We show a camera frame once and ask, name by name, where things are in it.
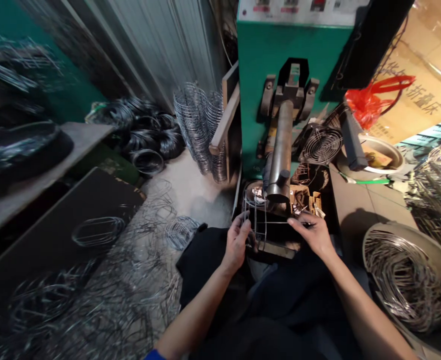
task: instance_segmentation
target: hand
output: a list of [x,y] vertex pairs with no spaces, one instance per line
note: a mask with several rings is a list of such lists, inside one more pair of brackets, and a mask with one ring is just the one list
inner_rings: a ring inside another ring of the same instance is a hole
[[251,221],[247,219],[241,227],[241,220],[249,216],[249,211],[239,214],[227,232],[225,255],[220,266],[229,275],[234,276],[246,257],[246,239],[251,231]]
[[[302,235],[312,251],[324,262],[329,257],[336,254],[336,250],[332,245],[331,237],[329,236],[326,221],[323,218],[312,215],[310,212],[303,211],[299,215],[298,220],[289,218],[287,222],[295,231]],[[301,222],[310,223],[310,227],[306,228]]]

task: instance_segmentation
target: machine control panel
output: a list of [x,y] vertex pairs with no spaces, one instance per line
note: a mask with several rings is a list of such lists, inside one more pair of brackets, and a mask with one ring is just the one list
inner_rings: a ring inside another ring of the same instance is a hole
[[370,0],[240,0],[238,21],[321,26],[355,24]]

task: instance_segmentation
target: fan guard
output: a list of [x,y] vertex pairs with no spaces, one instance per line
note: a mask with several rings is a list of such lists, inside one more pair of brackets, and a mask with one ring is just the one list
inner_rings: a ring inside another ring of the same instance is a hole
[[316,126],[302,148],[300,158],[305,163],[327,165],[337,155],[342,146],[342,134],[339,130]]

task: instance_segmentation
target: corrugated metal wall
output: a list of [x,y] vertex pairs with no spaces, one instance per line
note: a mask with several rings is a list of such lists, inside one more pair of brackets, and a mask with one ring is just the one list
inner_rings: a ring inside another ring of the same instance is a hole
[[226,73],[208,0],[18,1],[55,6],[59,13],[64,6],[102,47],[128,91],[167,111],[174,112],[173,91],[182,83],[219,90]]

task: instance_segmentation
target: person's left hand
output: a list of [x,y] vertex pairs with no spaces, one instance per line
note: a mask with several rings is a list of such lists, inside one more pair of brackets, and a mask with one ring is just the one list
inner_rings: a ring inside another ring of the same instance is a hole
[[246,239],[251,231],[251,221],[247,219],[241,226],[241,220],[249,217],[249,211],[239,214],[227,232],[225,255],[220,266],[229,275],[234,276],[246,257]]

